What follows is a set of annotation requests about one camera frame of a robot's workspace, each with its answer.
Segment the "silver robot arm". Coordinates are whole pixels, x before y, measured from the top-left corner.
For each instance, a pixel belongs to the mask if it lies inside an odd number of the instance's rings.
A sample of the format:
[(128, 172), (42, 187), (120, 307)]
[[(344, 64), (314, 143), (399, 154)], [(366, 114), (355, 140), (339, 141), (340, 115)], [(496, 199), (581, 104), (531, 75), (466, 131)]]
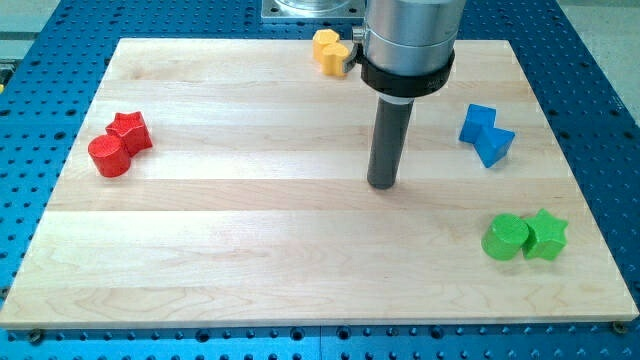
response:
[(464, 0), (369, 0), (363, 24), (352, 30), (343, 61), (392, 104), (408, 104), (446, 84), (455, 58)]

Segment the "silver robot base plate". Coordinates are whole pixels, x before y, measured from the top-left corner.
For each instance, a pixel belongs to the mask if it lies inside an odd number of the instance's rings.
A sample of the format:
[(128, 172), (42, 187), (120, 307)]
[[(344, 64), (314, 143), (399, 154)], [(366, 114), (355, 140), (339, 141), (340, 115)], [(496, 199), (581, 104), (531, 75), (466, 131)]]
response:
[(264, 22), (361, 19), (365, 0), (262, 0)]

